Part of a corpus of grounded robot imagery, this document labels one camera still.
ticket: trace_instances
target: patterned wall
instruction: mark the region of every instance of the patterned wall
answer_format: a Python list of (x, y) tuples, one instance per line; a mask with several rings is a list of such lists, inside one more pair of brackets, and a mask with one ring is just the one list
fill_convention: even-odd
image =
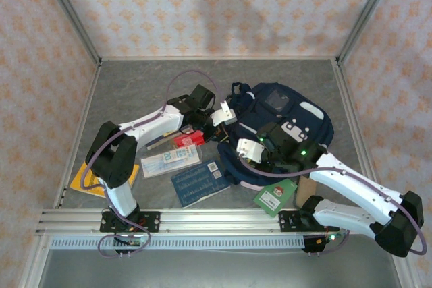
[[(381, 181), (414, 190), (432, 248), (432, 0), (381, 0), (346, 70)], [(415, 258), (432, 287), (432, 253)]]
[(57, 0), (0, 0), (0, 286), (51, 208), (94, 64)]
[(366, 0), (72, 0), (106, 56), (337, 55)]

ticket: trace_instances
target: purple cable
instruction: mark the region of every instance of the purple cable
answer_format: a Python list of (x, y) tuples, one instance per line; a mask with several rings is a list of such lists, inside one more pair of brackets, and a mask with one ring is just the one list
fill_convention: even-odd
[[(99, 148), (99, 149), (94, 153), (94, 155), (92, 156), (92, 158), (91, 158), (90, 161), (88, 162), (88, 164), (87, 164), (87, 166), (86, 166), (86, 168), (85, 168), (85, 170), (84, 170), (84, 172), (83, 172), (83, 174), (82, 174), (82, 176), (81, 176), (81, 179), (80, 179), (80, 187), (81, 187), (82, 189), (84, 189), (84, 190), (89, 190), (89, 189), (93, 189), (93, 188), (97, 188), (97, 187), (102, 187), (102, 188), (103, 188), (103, 191), (104, 191), (104, 194), (105, 194), (105, 197), (106, 197), (106, 199), (108, 200), (108, 205), (113, 209), (113, 211), (114, 211), (114, 213), (117, 215), (117, 217), (118, 217), (119, 219), (121, 219), (123, 222), (125, 222), (125, 223), (127, 223), (127, 224), (129, 224), (129, 225), (131, 225), (131, 226), (133, 226), (133, 227), (136, 227), (136, 228), (139, 228), (139, 229), (143, 230), (143, 231), (147, 234), (148, 239), (147, 239), (146, 243), (144, 243), (141, 247), (139, 247), (138, 249), (134, 250), (133, 252), (128, 252), (129, 257), (130, 257), (131, 255), (133, 255), (133, 254), (136, 254), (136, 253), (138, 253), (138, 252), (141, 252), (145, 247), (147, 247), (148, 244), (150, 244), (150, 240), (151, 240), (150, 232), (149, 232), (147, 229), (145, 229), (144, 227), (142, 227), (141, 225), (136, 224), (136, 223), (134, 223), (134, 222), (132, 222), (132, 221), (129, 221), (126, 217), (123, 217), (123, 216), (119, 213), (119, 211), (118, 211), (118, 210), (116, 209), (116, 207), (113, 205), (113, 202), (112, 202), (111, 199), (109, 198), (107, 192), (105, 191), (105, 186), (104, 186), (104, 185), (102, 185), (101, 183), (97, 183), (97, 184), (94, 184), (94, 185), (86, 186), (86, 185), (84, 184), (84, 180), (86, 179), (87, 173), (90, 171), (91, 167), (93, 166), (93, 163), (95, 163), (95, 161), (96, 161), (96, 159), (98, 158), (98, 156), (99, 156), (99, 155), (102, 153), (102, 151), (103, 151), (103, 150), (104, 150), (108, 145), (110, 145), (110, 144), (111, 144), (111, 143), (112, 143), (116, 138), (118, 138), (118, 137), (121, 136), (122, 134), (124, 134), (124, 133), (130, 131), (131, 129), (134, 129), (135, 127), (140, 127), (140, 126), (143, 126), (143, 125), (145, 125), (145, 124), (147, 124), (147, 123), (150, 123), (150, 122), (156, 120), (157, 118), (159, 118), (159, 117), (160, 117), (160, 116), (165, 112), (165, 109), (166, 109), (166, 107), (167, 107), (167, 101), (168, 101), (169, 89), (171, 88), (172, 83), (173, 83), (173, 82), (174, 82), (178, 77), (180, 77), (180, 76), (183, 75), (183, 74), (187, 74), (188, 72), (194, 72), (194, 73), (197, 73), (197, 74), (201, 74), (201, 75), (205, 76), (207, 79), (209, 79), (210, 82), (212, 83), (212, 85), (216, 88), (216, 91), (217, 91), (217, 94), (219, 95), (219, 98), (222, 99), (222, 95), (221, 95), (221, 92), (220, 92), (220, 90), (219, 90), (219, 87), (216, 85), (215, 81), (214, 81), (210, 76), (208, 76), (207, 74), (205, 74), (204, 72), (199, 71), (199, 70), (186, 70), (186, 71), (180, 72), (178, 75), (176, 75), (174, 78), (172, 78), (171, 81), (169, 82), (168, 87), (167, 87), (167, 90), (166, 90), (165, 102), (164, 102), (164, 104), (163, 104), (161, 110), (160, 110), (160, 111), (159, 111), (155, 116), (150, 117), (150, 118), (148, 118), (148, 119), (146, 119), (146, 120), (144, 120), (144, 121), (141, 121), (141, 122), (139, 122), (139, 123), (137, 123), (137, 124), (135, 124), (135, 125), (133, 125), (133, 126), (129, 126), (129, 127), (125, 128), (125, 129), (122, 129), (122, 130), (120, 130), (118, 133), (116, 133), (116, 134), (114, 134), (113, 136), (111, 136), (111, 137), (110, 137), (110, 138), (109, 138), (109, 139), (108, 139), (104, 144), (102, 144), (102, 146), (101, 146), (101, 147), (100, 147), (100, 148)], [(101, 244), (102, 244), (102, 241), (103, 241), (104, 239), (108, 238), (108, 237), (116, 237), (116, 238), (121, 238), (121, 239), (125, 239), (125, 238), (128, 237), (128, 238), (132, 239), (133, 237), (136, 237), (136, 236), (135, 236), (135, 235), (121, 236), (121, 235), (116, 235), (116, 234), (108, 234), (108, 235), (102, 237), (102, 238), (99, 240), (99, 242), (98, 242), (98, 244), (97, 244), (97, 249), (98, 249), (98, 251), (99, 251), (99, 254), (100, 254), (102, 257), (104, 257), (104, 258), (108, 258), (108, 259), (115, 259), (115, 258), (121, 258), (121, 257), (122, 257), (122, 254), (120, 254), (120, 255), (112, 255), (112, 256), (109, 256), (109, 255), (107, 255), (107, 254), (102, 253), (102, 251), (101, 251)]]
[[(348, 172), (347, 170), (339, 169), (339, 168), (336, 168), (336, 167), (317, 167), (317, 168), (312, 168), (312, 169), (303, 170), (303, 171), (299, 171), (299, 172), (293, 172), (293, 173), (268, 173), (268, 172), (259, 171), (259, 170), (256, 170), (256, 169), (252, 168), (244, 159), (242, 159), (242, 157), (243, 157), (242, 155), (239, 156), (240, 162), (248, 170), (250, 170), (250, 171), (252, 171), (252, 172), (254, 172), (254, 173), (258, 174), (258, 175), (262, 175), (264, 177), (287, 178), (287, 177), (297, 177), (299, 175), (306, 175), (307, 173), (311, 173), (311, 172), (315, 172), (315, 171), (334, 171), (334, 172), (338, 172), (338, 173), (343, 173), (345, 171), (346, 175), (348, 175), (351, 178), (353, 178), (353, 179), (361, 182), (363, 185), (365, 185), (368, 188), (372, 189), (374, 192), (376, 192), (380, 196), (383, 196), (383, 197), (386, 196), (381, 190), (379, 190), (375, 186), (371, 185), (369, 182), (365, 181), (364, 179), (362, 179), (358, 175), (355, 175), (355, 174), (353, 174), (351, 172)], [(403, 206), (401, 206), (398, 202), (396, 202), (392, 197), (388, 196), (387, 199), (394, 206), (396, 206), (398, 209), (400, 209), (404, 213), (404, 215), (410, 220), (412, 226), (414, 227), (414, 229), (416, 230), (418, 236), (420, 237), (421, 245), (422, 245), (422, 250), (421, 251), (417, 251), (417, 250), (410, 249), (410, 252), (412, 252), (414, 254), (418, 254), (419, 256), (425, 255), (426, 252), (427, 252), (426, 239), (425, 239), (425, 236), (423, 235), (423, 232), (420, 230), (420, 227), (417, 224), (417, 222), (413, 219), (413, 217), (410, 215), (410, 213)]]

